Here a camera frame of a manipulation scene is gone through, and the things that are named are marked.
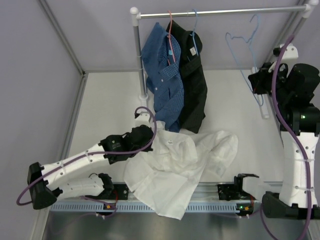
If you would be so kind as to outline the white shirt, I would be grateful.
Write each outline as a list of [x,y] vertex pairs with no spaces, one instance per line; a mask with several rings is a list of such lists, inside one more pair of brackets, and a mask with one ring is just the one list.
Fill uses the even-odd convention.
[[238,153],[235,133],[180,133],[159,128],[152,151],[125,166],[123,180],[133,195],[162,217],[181,220],[199,182],[218,182]]

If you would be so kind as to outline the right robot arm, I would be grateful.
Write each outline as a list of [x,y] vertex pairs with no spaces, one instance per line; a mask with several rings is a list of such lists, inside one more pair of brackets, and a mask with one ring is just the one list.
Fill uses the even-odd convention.
[[315,152],[320,139],[320,110],[311,100],[320,83],[319,70],[297,63],[291,70],[282,63],[272,91],[272,73],[263,67],[249,80],[255,91],[275,96],[279,130],[284,149],[283,182],[279,192],[256,174],[234,177],[232,192],[243,199],[251,195],[262,203],[270,219],[318,220],[320,207],[315,194]]

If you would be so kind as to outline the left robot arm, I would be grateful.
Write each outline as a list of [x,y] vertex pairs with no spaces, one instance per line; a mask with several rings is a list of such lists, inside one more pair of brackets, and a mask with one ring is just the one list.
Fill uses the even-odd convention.
[[155,138],[153,130],[141,125],[130,132],[109,135],[88,150],[55,163],[29,166],[27,184],[33,209],[41,210],[55,202],[85,196],[106,200],[113,195],[114,185],[107,173],[96,170],[150,152]]

